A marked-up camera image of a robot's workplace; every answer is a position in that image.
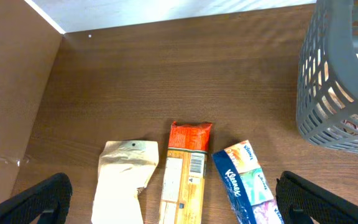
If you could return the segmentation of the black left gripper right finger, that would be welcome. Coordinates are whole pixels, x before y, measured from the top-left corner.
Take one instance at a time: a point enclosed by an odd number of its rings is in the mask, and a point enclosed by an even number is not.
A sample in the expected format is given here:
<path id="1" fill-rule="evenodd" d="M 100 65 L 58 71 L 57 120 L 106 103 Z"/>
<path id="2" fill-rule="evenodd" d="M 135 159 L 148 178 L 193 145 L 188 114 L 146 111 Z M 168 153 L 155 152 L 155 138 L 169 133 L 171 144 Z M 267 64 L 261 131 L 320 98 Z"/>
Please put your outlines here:
<path id="1" fill-rule="evenodd" d="M 358 206 L 290 171 L 275 188 L 285 223 L 358 224 Z"/>

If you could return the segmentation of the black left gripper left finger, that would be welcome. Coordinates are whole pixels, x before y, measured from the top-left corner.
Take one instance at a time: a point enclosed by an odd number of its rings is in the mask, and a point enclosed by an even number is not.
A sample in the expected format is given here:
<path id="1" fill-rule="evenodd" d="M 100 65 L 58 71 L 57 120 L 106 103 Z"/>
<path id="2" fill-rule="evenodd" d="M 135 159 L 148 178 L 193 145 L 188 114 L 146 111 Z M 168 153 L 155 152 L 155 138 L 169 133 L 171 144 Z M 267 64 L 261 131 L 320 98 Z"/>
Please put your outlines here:
<path id="1" fill-rule="evenodd" d="M 72 185 L 64 173 L 56 173 L 31 188 L 0 203 L 0 224 L 65 223 Z"/>

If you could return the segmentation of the Kleenex tissue multipack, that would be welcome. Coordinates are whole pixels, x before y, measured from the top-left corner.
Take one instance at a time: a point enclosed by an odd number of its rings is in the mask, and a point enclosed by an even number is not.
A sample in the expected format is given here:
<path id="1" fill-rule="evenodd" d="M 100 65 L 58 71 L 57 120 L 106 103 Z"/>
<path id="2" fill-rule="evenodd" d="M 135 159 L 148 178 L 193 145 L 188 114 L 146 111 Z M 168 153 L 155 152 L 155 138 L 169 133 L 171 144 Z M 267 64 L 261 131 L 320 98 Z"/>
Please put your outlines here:
<path id="1" fill-rule="evenodd" d="M 213 161 L 240 224 L 284 224 L 273 193 L 248 140 L 214 153 Z"/>

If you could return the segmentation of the orange spaghetti packet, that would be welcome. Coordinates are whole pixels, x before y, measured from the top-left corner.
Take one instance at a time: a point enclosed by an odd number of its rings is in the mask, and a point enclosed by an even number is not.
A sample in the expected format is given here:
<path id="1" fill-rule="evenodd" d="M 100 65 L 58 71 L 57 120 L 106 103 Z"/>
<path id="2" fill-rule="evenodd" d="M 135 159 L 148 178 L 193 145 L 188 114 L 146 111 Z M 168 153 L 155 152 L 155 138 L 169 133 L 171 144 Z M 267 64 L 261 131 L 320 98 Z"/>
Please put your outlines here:
<path id="1" fill-rule="evenodd" d="M 172 123 L 159 224 L 200 224 L 211 123 Z"/>

